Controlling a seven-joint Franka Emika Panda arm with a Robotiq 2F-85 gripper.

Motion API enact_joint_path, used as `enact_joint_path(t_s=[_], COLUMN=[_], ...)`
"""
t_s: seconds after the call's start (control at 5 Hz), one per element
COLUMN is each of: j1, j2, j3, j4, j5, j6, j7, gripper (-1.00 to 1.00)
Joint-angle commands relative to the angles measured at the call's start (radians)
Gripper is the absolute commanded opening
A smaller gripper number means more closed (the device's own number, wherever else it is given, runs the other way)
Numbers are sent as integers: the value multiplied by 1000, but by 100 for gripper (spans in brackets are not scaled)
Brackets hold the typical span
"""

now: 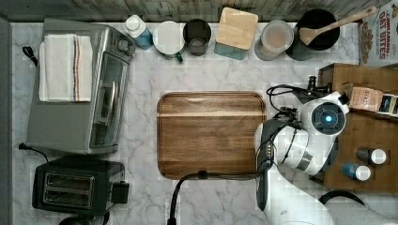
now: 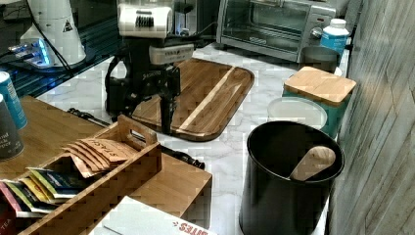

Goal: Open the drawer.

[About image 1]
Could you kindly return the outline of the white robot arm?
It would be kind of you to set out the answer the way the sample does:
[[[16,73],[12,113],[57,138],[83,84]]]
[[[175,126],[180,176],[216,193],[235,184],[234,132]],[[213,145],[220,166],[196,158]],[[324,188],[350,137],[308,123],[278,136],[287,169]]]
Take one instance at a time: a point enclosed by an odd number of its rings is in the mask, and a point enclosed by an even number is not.
[[[302,104],[291,122],[274,117],[257,127],[256,201],[269,225],[334,225],[326,206],[285,179],[279,167],[319,173],[344,130],[347,103],[347,95],[333,92]]]

